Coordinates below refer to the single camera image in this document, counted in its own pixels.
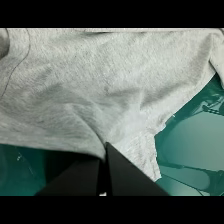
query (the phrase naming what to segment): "garment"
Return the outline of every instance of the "garment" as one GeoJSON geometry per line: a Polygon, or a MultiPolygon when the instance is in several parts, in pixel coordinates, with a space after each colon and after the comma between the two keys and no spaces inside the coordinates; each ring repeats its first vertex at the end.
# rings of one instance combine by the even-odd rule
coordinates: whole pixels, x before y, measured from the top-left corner
{"type": "Polygon", "coordinates": [[[152,180],[154,136],[216,72],[224,80],[223,28],[7,31],[0,143],[103,160],[110,142],[152,180]]]}

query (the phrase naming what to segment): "cloth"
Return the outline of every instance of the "cloth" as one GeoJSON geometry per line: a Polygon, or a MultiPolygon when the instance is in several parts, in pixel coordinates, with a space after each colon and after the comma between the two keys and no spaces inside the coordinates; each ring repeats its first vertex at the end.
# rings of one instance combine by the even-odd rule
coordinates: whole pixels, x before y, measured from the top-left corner
{"type": "Polygon", "coordinates": [[[103,160],[110,142],[155,181],[154,136],[216,72],[223,84],[223,32],[2,29],[0,143],[103,160]]]}

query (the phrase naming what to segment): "teal surface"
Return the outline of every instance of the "teal surface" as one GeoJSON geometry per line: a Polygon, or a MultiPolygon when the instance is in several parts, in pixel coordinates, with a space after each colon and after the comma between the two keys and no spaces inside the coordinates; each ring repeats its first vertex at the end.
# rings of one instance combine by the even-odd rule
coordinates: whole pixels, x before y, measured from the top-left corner
{"type": "MultiPolygon", "coordinates": [[[[171,195],[224,192],[223,102],[215,76],[155,137],[162,173],[157,183],[171,195]]],[[[0,196],[34,195],[71,162],[70,153],[0,145],[0,196]]]]}

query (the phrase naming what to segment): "glossy green surface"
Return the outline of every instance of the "glossy green surface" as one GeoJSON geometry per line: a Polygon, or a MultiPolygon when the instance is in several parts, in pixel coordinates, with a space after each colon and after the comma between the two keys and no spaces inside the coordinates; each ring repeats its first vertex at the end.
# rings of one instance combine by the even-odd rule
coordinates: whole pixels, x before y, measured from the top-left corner
{"type": "MultiPolygon", "coordinates": [[[[224,170],[223,102],[215,76],[156,136],[162,173],[157,183],[171,195],[224,192],[223,174],[217,172],[224,170]]],[[[34,195],[71,162],[70,153],[0,145],[0,196],[34,195]]]]}

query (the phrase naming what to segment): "heather gray fabric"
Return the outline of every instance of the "heather gray fabric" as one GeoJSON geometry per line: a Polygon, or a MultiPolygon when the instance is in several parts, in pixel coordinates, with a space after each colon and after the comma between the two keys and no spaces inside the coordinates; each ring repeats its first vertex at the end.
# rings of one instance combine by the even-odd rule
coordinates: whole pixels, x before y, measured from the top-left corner
{"type": "Polygon", "coordinates": [[[10,46],[0,60],[0,143],[104,159],[108,141],[153,180],[160,177],[155,134],[215,72],[224,80],[222,28],[6,34],[0,32],[0,46],[10,46]]]}

